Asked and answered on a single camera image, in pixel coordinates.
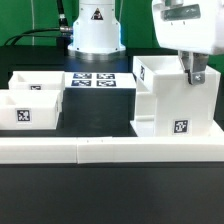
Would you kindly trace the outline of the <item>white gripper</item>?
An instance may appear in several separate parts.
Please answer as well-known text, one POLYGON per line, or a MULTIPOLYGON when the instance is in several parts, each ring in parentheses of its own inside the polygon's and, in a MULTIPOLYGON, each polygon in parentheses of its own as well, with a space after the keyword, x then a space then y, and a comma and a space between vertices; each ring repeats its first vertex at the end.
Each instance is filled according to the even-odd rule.
POLYGON ((151 8, 159 46, 181 50, 189 83, 204 84, 207 54, 224 54, 224 0, 152 0, 151 8))

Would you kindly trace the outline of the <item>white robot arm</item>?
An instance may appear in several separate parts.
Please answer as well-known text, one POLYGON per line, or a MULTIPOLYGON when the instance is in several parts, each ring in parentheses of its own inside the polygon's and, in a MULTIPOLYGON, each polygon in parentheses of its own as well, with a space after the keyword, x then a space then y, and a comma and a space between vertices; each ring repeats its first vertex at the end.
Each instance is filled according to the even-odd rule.
MULTIPOLYGON (((224 0, 152 0, 156 38, 178 52, 192 85, 205 82, 208 57, 224 54, 224 0)), ((87 60, 125 51, 115 0, 79 0, 69 53, 87 60)))

